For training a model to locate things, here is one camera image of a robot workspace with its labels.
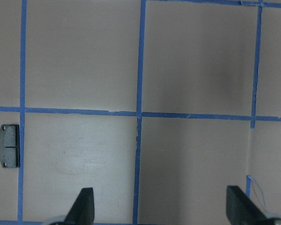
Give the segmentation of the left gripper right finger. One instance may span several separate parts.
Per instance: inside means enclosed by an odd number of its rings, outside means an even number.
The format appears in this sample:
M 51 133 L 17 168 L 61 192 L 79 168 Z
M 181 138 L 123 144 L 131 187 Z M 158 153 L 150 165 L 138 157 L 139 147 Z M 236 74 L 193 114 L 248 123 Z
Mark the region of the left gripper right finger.
M 273 225 L 239 186 L 227 186 L 226 216 L 231 225 Z

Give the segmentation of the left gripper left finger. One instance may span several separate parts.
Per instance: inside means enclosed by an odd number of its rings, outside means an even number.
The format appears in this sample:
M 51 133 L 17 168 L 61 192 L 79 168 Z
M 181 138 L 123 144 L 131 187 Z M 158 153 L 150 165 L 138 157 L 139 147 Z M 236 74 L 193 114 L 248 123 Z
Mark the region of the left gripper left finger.
M 65 225 L 92 225 L 94 223 L 94 192 L 93 188 L 83 188 L 63 224 Z

